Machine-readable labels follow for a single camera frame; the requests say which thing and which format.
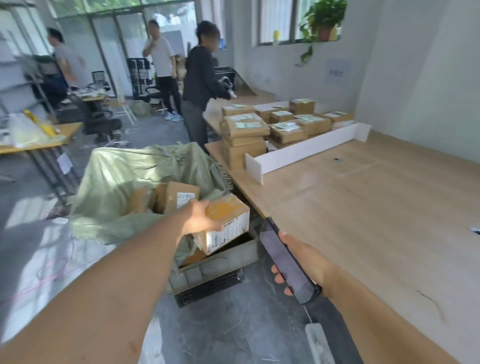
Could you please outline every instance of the man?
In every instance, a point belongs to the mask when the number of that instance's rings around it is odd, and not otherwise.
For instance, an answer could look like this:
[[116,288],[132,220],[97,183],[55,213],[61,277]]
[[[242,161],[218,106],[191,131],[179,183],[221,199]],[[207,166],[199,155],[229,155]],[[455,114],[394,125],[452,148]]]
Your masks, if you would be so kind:
[[[0,363],[138,363],[180,239],[222,229],[205,215],[208,204],[190,200],[100,259],[5,344]],[[365,363],[458,364],[319,251],[283,231],[279,236],[342,314]],[[276,283],[285,282],[276,266],[272,271]],[[288,287],[285,293],[292,295]]]
[[85,61],[63,42],[63,35],[48,28],[48,42],[54,48],[55,59],[69,87],[86,87],[92,82]]
[[[177,82],[177,61],[173,49],[162,34],[156,20],[148,22],[148,33],[152,37],[147,39],[143,56],[152,55],[153,64],[156,72],[156,84],[162,93],[163,102],[168,109],[166,120],[182,121],[182,113],[180,109],[180,92]],[[173,96],[177,113],[175,114],[170,103],[170,95]]]

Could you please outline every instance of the window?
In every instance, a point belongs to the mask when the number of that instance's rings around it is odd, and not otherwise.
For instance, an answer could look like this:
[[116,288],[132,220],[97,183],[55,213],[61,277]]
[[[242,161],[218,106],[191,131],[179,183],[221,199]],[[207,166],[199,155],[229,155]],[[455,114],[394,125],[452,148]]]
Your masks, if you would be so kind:
[[225,2],[224,0],[201,0],[202,18],[215,23],[220,30],[220,38],[225,37]]
[[279,32],[280,43],[299,43],[303,39],[299,30],[305,21],[304,14],[319,0],[258,0],[259,34],[258,43],[269,45],[273,42],[274,32]]

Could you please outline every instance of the stack of boxes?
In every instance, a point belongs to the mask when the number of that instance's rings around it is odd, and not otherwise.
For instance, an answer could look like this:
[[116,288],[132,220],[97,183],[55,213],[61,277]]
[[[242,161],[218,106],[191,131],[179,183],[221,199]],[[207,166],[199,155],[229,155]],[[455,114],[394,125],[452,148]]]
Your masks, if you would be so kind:
[[220,123],[223,138],[223,156],[231,170],[245,168],[245,154],[258,157],[267,152],[264,136],[270,134],[267,123],[253,107],[248,113],[234,113],[231,107],[224,107],[223,121]]

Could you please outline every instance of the black mesh chair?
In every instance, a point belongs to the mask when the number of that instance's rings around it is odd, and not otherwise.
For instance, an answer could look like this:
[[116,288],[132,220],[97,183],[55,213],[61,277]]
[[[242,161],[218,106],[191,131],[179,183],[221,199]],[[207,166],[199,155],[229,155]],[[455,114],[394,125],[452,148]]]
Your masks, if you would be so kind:
[[102,87],[105,91],[110,91],[110,85],[105,77],[105,71],[92,72],[93,83]]
[[[163,102],[162,93],[156,86],[147,87],[145,89],[145,92],[146,93],[144,94],[144,97],[143,97],[145,102],[147,102],[151,106],[158,106],[158,105],[162,106],[156,109],[154,112],[157,112],[157,111],[164,112],[165,110],[167,110]],[[159,100],[159,102],[156,104],[152,104],[152,100]]]
[[77,107],[78,113],[84,124],[83,133],[85,135],[97,135],[96,144],[106,144],[116,139],[114,135],[119,135],[121,120],[113,119],[113,112],[110,110],[100,110],[93,112],[77,95],[69,95],[68,98]]

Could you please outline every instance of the potted plant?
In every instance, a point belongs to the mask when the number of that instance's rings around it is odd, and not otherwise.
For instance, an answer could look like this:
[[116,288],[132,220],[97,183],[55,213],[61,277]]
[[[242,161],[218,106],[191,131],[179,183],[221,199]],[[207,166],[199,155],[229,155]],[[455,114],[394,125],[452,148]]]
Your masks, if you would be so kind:
[[[313,4],[304,14],[304,22],[300,25],[304,43],[328,42],[330,33],[336,25],[341,25],[345,17],[347,0],[320,0]],[[310,45],[300,56],[301,62],[308,62],[313,54]]]

